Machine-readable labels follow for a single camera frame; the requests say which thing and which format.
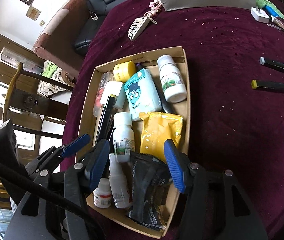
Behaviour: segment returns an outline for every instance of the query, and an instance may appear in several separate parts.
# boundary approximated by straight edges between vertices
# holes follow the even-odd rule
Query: wooden furniture
[[[57,119],[62,119],[62,120],[66,119],[68,105],[60,103],[58,101],[51,100],[49,98],[40,97],[38,95],[33,95],[26,91],[17,89],[16,83],[20,75],[36,78],[41,81],[48,82],[53,85],[62,87],[69,91],[73,90],[73,87],[70,87],[66,84],[63,84],[58,81],[52,80],[50,78],[43,77],[41,75],[23,70],[23,63],[20,62],[18,65],[17,72],[15,73],[12,80],[10,81],[8,91],[5,95],[5,102],[3,106],[3,115],[2,115],[3,122],[8,120],[7,112],[10,107],[18,108],[20,110],[32,112],[35,114],[42,114],[45,116],[50,116],[50,117],[57,118]],[[27,133],[31,133],[31,134],[35,134],[39,136],[62,139],[62,135],[59,135],[59,134],[53,134],[53,133],[33,130],[33,129],[18,126],[18,125],[13,125],[13,126],[14,126],[14,129],[18,131],[27,132]]]

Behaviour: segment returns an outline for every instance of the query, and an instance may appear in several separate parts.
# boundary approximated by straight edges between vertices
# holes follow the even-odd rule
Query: white key fob
[[[150,22],[149,17],[140,17],[136,18],[134,22],[132,23],[129,31],[128,31],[128,37],[131,41],[135,41],[138,36],[144,31],[144,29],[147,27],[147,25]]]

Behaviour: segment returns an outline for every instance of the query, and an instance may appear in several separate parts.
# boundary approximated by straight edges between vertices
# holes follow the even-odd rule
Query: cardboard box tray
[[[186,84],[186,89],[188,92],[187,95],[187,100],[173,104],[173,107],[176,111],[177,114],[183,116],[183,130],[182,130],[182,136],[181,136],[181,141],[179,144],[179,150],[185,154],[187,154],[188,147],[189,147],[189,136],[190,136],[190,116],[191,116],[191,96],[190,96],[190,81],[189,81],[189,74],[188,74],[188,67],[187,67],[187,60],[186,60],[186,54],[185,51],[182,49],[182,47],[171,47],[171,48],[165,48],[165,49],[157,49],[157,50],[152,50],[152,51],[147,51],[147,52],[142,52],[138,54],[134,54],[131,56],[123,57],[108,63],[105,63],[103,65],[97,66],[96,69],[93,72],[88,91],[86,94],[85,102],[83,105],[83,110],[82,110],[82,116],[81,116],[81,121],[80,121],[80,127],[79,127],[79,136],[83,134],[89,134],[91,138],[90,145],[87,147],[83,148],[80,152],[77,153],[76,159],[78,160],[81,156],[85,154],[87,150],[89,150],[92,147],[92,142],[95,139],[96,132],[97,132],[97,127],[98,127],[98,122],[99,122],[99,117],[94,117],[93,116],[93,106],[95,102],[95,97],[97,94],[98,86],[100,83],[100,78],[102,73],[108,72],[108,71],[113,71],[113,68],[115,65],[127,61],[133,61],[134,63],[141,63],[144,66],[146,66],[153,77],[154,82],[161,87],[161,82],[159,78],[159,68],[157,66],[157,59],[161,55],[171,55],[179,68],[182,78]],[[129,112],[129,106],[128,102],[125,103],[124,108],[119,111],[125,111]],[[135,135],[135,143],[136,143],[136,151],[139,150],[140,148],[140,141],[141,141],[141,131],[143,127],[143,122],[142,121],[137,121],[133,122],[133,131]],[[131,183],[131,174],[130,170],[126,169],[125,164],[123,164],[123,170],[127,175],[128,183]],[[93,204],[93,194],[91,194],[87,198],[87,204],[95,209],[97,212],[101,213],[105,217],[111,219],[112,221],[129,228],[133,231],[136,231],[140,234],[154,237],[157,239],[160,239],[161,236],[165,236],[167,230],[169,229],[177,202],[179,198],[179,192],[178,190],[174,187],[173,183],[170,186],[168,196],[167,196],[167,201],[164,206],[161,207],[162,210],[162,216],[164,220],[167,221],[167,227],[164,232],[159,232],[155,231],[146,227],[143,227],[142,225],[139,225],[135,223],[133,220],[129,219],[126,217],[126,210],[123,209],[118,209],[114,206],[112,203],[112,206],[107,209],[101,209],[96,207]]]

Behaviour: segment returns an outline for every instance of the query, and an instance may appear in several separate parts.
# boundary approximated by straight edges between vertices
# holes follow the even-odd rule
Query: white bottle
[[[161,85],[166,101],[178,103],[186,99],[187,92],[180,70],[170,55],[158,58]]]
[[[134,132],[131,129],[131,114],[126,112],[114,115],[113,146],[115,159],[119,163],[130,160],[130,150],[135,151]]]
[[[108,179],[101,178],[98,187],[93,191],[93,203],[99,208],[108,208],[112,202],[112,192]]]
[[[122,171],[121,165],[115,160],[114,153],[109,154],[110,158],[110,186],[117,208],[127,208],[132,205],[128,182]]]

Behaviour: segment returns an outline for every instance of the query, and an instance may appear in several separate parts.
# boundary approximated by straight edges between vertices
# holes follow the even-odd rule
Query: white bottle cap
[[[116,161],[114,153],[109,154],[109,159],[110,159],[110,166],[109,166],[110,176],[118,176],[123,174],[122,167]]]
[[[101,191],[111,191],[109,179],[101,178],[99,182],[98,189]]]
[[[129,125],[132,126],[131,114],[127,112],[116,113],[114,115],[114,127],[119,125]]]
[[[160,71],[161,71],[161,68],[166,64],[175,65],[174,60],[170,55],[162,55],[161,57],[158,58],[157,62],[158,62]]]

